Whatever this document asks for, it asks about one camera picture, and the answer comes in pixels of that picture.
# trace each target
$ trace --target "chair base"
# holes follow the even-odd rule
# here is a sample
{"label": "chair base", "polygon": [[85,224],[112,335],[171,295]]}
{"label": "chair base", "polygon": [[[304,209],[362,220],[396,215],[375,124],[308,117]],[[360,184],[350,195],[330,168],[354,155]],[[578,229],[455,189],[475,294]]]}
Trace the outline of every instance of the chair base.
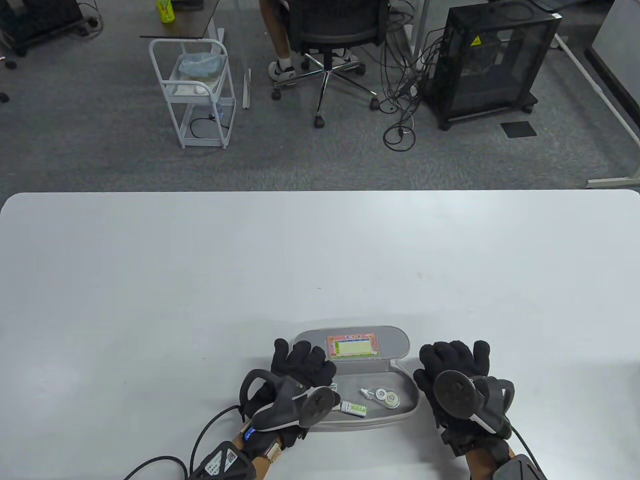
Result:
{"label": "chair base", "polygon": [[380,109],[380,101],[378,100],[378,94],[376,92],[374,92],[373,90],[368,89],[367,87],[359,84],[358,82],[356,82],[356,81],[354,81],[354,80],[352,80],[349,77],[346,77],[344,75],[344,72],[346,70],[356,70],[357,74],[364,75],[364,73],[365,73],[365,65],[360,60],[349,61],[347,63],[344,63],[343,65],[338,65],[337,67],[332,67],[330,70],[328,70],[328,69],[326,69],[324,67],[324,65],[320,61],[317,61],[310,54],[305,53],[305,57],[304,57],[304,60],[303,60],[303,68],[306,70],[310,66],[311,63],[313,63],[315,66],[319,67],[319,69],[318,70],[314,70],[313,72],[307,72],[305,74],[299,75],[299,76],[297,76],[295,78],[292,78],[292,79],[289,79],[289,80],[285,80],[285,81],[282,81],[282,82],[275,82],[273,84],[273,91],[271,92],[271,98],[273,100],[280,100],[280,98],[282,98],[282,94],[280,92],[280,87],[281,86],[291,85],[291,84],[297,83],[298,81],[304,80],[306,78],[311,78],[311,77],[315,77],[315,76],[318,76],[318,75],[322,74],[323,75],[322,88],[320,90],[320,99],[318,101],[318,107],[316,109],[316,115],[315,115],[315,118],[314,118],[314,127],[315,128],[324,127],[324,119],[322,118],[322,116],[320,114],[320,110],[322,108],[322,102],[323,102],[323,98],[324,98],[324,93],[326,92],[326,87],[327,87],[327,84],[329,82],[329,78],[331,78],[331,76],[336,76],[339,79],[342,79],[345,82],[348,82],[352,86],[359,88],[363,92],[366,92],[369,95],[372,95],[371,102],[369,103],[369,108],[371,110],[379,110]]}

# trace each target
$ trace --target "white cart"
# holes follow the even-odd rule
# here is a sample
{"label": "white cart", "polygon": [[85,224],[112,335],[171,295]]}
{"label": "white cart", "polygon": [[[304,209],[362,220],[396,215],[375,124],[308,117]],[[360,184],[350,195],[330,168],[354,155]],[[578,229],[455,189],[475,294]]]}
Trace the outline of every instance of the white cart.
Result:
{"label": "white cart", "polygon": [[[182,54],[178,57],[175,66],[168,79],[164,79],[158,68],[156,61],[155,47],[157,44],[176,44],[179,43],[182,49]],[[220,80],[215,85],[210,85],[201,81],[195,81],[188,79],[182,75],[179,71],[180,64],[187,54],[185,48],[186,43],[194,44],[211,44],[211,52],[219,52],[225,56],[225,66],[220,76]],[[151,62],[153,63],[154,70],[166,104],[169,108],[169,114],[173,120],[173,126],[175,132],[178,135],[178,141],[182,148],[189,146],[196,147],[222,147],[226,148],[231,138],[231,131],[234,126],[234,119],[236,117],[236,95],[234,93],[234,84],[231,80],[231,71],[229,69],[229,59],[227,49],[225,46],[210,38],[198,38],[198,39],[178,39],[178,38],[156,38],[149,44],[149,55],[151,56]],[[229,97],[222,97],[223,88],[227,82],[230,92]],[[196,86],[199,86],[205,90],[202,95],[197,95],[194,92]],[[173,111],[174,104],[187,104],[187,108],[182,117],[182,122],[178,124]],[[202,120],[204,123],[206,120],[210,120],[212,128],[208,129],[210,133],[206,138],[195,136],[193,134],[193,123],[196,120]]]}

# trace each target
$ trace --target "gray tray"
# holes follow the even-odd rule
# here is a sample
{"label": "gray tray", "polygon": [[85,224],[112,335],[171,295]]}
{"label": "gray tray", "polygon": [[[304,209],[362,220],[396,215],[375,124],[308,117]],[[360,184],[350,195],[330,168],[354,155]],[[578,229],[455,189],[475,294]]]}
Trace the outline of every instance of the gray tray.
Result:
{"label": "gray tray", "polygon": [[[394,326],[364,326],[352,328],[322,328],[299,334],[295,342],[307,340],[313,346],[320,346],[328,352],[327,339],[331,336],[373,333],[378,341],[378,355],[357,358],[332,358],[337,367],[333,381],[338,384],[342,400],[367,406],[367,416],[355,417],[348,413],[331,412],[314,426],[314,430],[342,431],[375,428],[405,420],[415,412],[419,402],[419,391],[413,378],[396,360],[409,353],[409,338],[405,332]],[[368,400],[361,388],[395,390],[400,397],[400,405],[389,409],[378,400]]]}

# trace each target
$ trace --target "white sneaker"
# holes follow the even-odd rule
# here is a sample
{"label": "white sneaker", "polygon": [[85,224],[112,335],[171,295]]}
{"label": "white sneaker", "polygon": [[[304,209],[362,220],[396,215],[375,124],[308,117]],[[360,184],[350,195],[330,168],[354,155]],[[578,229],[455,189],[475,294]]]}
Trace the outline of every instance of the white sneaker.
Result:
{"label": "white sneaker", "polygon": [[[280,62],[277,60],[272,61],[269,64],[269,77],[274,82],[282,82],[285,80],[289,80],[290,78],[295,78],[295,76],[296,76],[296,69],[293,68],[293,66],[283,70],[282,68],[280,68]],[[287,83],[287,85],[294,85],[295,83],[296,82],[290,82],[290,83]]]}
{"label": "white sneaker", "polygon": [[350,61],[358,61],[358,57],[356,57],[353,53],[351,53],[348,49],[337,49],[332,52],[333,61],[332,65],[334,67],[339,67],[340,65],[344,65],[345,63],[349,63]]}

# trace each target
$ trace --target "black glove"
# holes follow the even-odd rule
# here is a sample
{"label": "black glove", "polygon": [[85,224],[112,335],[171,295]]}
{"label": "black glove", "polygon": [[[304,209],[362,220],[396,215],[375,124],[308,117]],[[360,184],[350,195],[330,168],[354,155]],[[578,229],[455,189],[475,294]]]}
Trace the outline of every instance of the black glove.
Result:
{"label": "black glove", "polygon": [[424,370],[413,372],[413,379],[421,389],[433,409],[436,423],[450,429],[451,433],[459,436],[482,436],[485,430],[471,420],[461,420],[449,415],[440,406],[433,392],[433,382],[445,370],[457,370],[467,375],[487,376],[489,374],[489,344],[478,340],[474,344],[473,355],[464,343],[456,340],[451,343],[436,342],[423,345],[420,348],[420,361]]}
{"label": "black glove", "polygon": [[[275,352],[271,361],[271,372],[278,376],[289,375],[307,388],[328,387],[335,376],[336,368],[333,362],[326,359],[324,350],[320,347],[311,348],[311,343],[303,340],[296,343],[289,353],[289,343],[284,339],[277,339],[274,344]],[[335,395],[334,405],[340,403],[340,396]],[[263,406],[275,401],[276,391],[272,384],[265,383],[255,395],[244,405],[242,414],[253,417],[253,414]],[[286,427],[278,430],[282,439],[283,449],[292,447],[298,438],[307,435],[308,428],[298,426]],[[245,449],[261,449],[264,436],[268,432],[254,432],[245,443]]]}

